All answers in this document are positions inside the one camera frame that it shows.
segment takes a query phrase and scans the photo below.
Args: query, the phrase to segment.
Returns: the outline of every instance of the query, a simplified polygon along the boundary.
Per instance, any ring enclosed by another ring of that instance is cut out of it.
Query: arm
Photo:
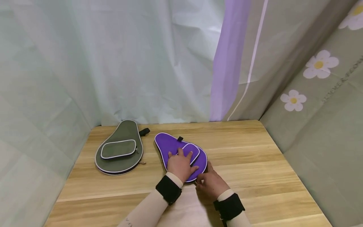
[[[223,201],[228,199],[231,195],[233,195],[234,192],[232,191],[232,189],[228,189],[227,191],[225,191],[224,193],[222,193],[219,197],[218,197],[218,201]],[[245,212],[241,212],[237,217],[233,218],[230,221],[227,221],[227,226],[228,227],[251,227],[251,224],[246,216]]]
[[[213,169],[212,164],[208,162],[207,173],[199,174],[197,178],[197,189],[205,192],[213,201],[224,201],[230,198],[234,192],[229,188],[228,184],[221,178],[220,175]],[[235,203],[241,203],[238,197],[231,199],[237,199]],[[245,212],[240,209],[236,209],[236,212],[240,212],[232,220],[227,220],[228,227],[251,227],[249,220],[246,217]]]
[[[199,167],[190,167],[192,152],[187,156],[184,151],[178,148],[178,154],[172,155],[169,152],[168,172],[170,178],[179,188]],[[168,207],[168,202],[154,189],[129,215],[118,225],[118,227],[155,227]]]
[[[167,172],[166,175],[179,188],[182,188],[183,182],[177,176],[170,172]],[[118,227],[154,227],[167,207],[168,203],[163,196],[154,189]]]

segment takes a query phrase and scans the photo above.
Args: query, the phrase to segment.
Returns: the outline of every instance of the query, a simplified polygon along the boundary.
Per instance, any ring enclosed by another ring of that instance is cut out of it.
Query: hand
[[[207,173],[199,174],[197,177],[197,189],[205,192],[209,197],[216,201],[225,191],[230,189],[228,184],[214,171],[211,162],[208,162]]]
[[[198,166],[190,167],[190,160],[192,158],[193,152],[189,152],[189,154],[185,157],[184,151],[181,148],[178,148],[178,154],[172,155],[169,152],[169,160],[168,160],[168,172],[171,172],[175,176],[177,176],[183,183],[187,181],[187,179],[194,173]]]

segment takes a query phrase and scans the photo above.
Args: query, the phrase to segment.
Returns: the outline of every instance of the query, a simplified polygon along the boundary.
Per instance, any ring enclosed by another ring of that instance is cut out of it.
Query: black strap loop
[[[150,129],[149,128],[145,128],[145,129],[139,131],[139,135],[140,136],[146,136],[149,132],[150,132]]]

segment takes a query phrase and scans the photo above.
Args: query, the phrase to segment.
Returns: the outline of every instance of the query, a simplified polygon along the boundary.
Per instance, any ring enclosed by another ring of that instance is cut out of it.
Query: yellow flower center
[[[295,103],[297,103],[297,99],[296,99],[296,98],[291,98],[291,99],[290,99],[290,102],[291,102],[292,104],[295,104]]]
[[[324,63],[322,61],[317,61],[315,64],[314,64],[314,67],[316,69],[321,69],[323,67]]]
[[[363,12],[363,5],[359,5],[357,8],[354,9],[352,12],[353,16],[361,14]]]

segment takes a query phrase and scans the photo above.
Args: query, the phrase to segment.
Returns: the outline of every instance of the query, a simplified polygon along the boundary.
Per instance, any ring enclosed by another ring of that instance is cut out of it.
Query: purple paddle case
[[[207,168],[207,155],[205,152],[193,143],[189,143],[186,141],[178,141],[177,138],[169,135],[167,133],[159,133],[155,136],[155,143],[160,152],[161,158],[163,160],[164,168],[167,169],[168,163],[168,153],[169,151],[176,155],[178,152],[178,148],[183,148],[185,154],[188,154],[190,151],[193,151],[193,155],[191,158],[192,166],[199,166],[199,169],[196,170],[185,182],[186,184],[193,183],[197,176],[201,173],[204,173]]]

